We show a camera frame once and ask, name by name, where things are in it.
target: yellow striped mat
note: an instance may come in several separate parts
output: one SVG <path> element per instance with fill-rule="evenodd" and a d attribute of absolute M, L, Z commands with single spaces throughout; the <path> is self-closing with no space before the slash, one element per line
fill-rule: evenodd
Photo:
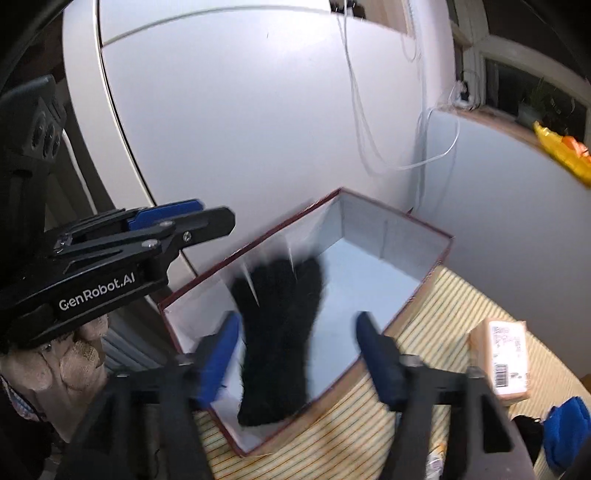
<path fill-rule="evenodd" d="M 420 355 L 432 367 L 465 371 L 467 334 L 487 317 L 510 319 L 507 312 L 451 271 L 441 268 L 433 292 L 398 337 L 401 350 Z M 579 395 L 591 407 L 591 395 L 537 338 L 528 334 L 532 395 L 513 405 L 519 414 L 544 418 L 550 407 Z M 448 407 L 433 414 L 433 446 L 445 444 Z M 196 416 L 207 458 L 217 479 L 374 479 L 384 464 L 393 435 L 394 414 L 378 402 L 366 376 L 336 406 L 279 452 L 240 458 L 226 443 L 209 414 Z M 541 479 L 553 479 L 543 451 L 535 465 Z"/>

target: yellow object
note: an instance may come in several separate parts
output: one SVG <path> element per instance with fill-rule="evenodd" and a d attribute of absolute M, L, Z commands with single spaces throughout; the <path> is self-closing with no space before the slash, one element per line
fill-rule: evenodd
<path fill-rule="evenodd" d="M 534 123 L 534 132 L 538 136 L 542 147 L 550 156 L 570 171 L 575 177 L 591 187 L 591 162 L 589 157 L 579 157 L 574 150 L 562 143 L 562 136 L 548 128 Z"/>

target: window frame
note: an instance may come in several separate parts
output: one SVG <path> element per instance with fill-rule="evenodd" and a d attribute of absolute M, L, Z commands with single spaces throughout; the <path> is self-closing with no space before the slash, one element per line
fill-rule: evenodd
<path fill-rule="evenodd" d="M 471 92 L 477 92 L 480 104 L 486 98 L 486 60 L 523 70 L 564 91 L 587 108 L 584 143 L 591 145 L 591 84 L 554 59 L 525 45 L 491 35 L 482 0 L 454 0 L 458 17 L 450 20 L 454 40 L 464 48 L 464 70 Z"/>

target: orange object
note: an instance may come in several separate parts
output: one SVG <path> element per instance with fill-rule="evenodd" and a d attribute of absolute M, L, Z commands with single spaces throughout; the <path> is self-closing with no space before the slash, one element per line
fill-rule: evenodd
<path fill-rule="evenodd" d="M 565 137 L 562 137 L 562 143 L 569 147 L 571 150 L 574 150 L 579 157 L 583 153 L 581 151 L 579 142 L 577 142 L 577 139 L 575 139 L 575 137 L 570 137 L 566 135 Z"/>
<path fill-rule="evenodd" d="M 565 137 L 562 137 L 562 143 L 571 150 L 574 150 L 579 157 L 589 156 L 589 149 L 585 146 L 585 144 L 578 142 L 575 137 L 566 135 Z"/>

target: window sill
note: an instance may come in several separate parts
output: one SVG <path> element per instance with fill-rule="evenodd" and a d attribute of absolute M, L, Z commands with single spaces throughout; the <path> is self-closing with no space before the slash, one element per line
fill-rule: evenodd
<path fill-rule="evenodd" d="M 446 108 L 443 110 L 454 115 L 467 118 L 487 127 L 494 128 L 495 130 L 509 135 L 510 137 L 513 137 L 516 140 L 543 152 L 544 154 L 546 153 L 546 151 L 540 145 L 538 137 L 535 136 L 535 133 L 532 130 L 522 127 L 516 123 L 515 118 L 505 112 L 501 112 L 488 106 L 481 106 L 471 111 L 461 110 L 455 107 Z"/>

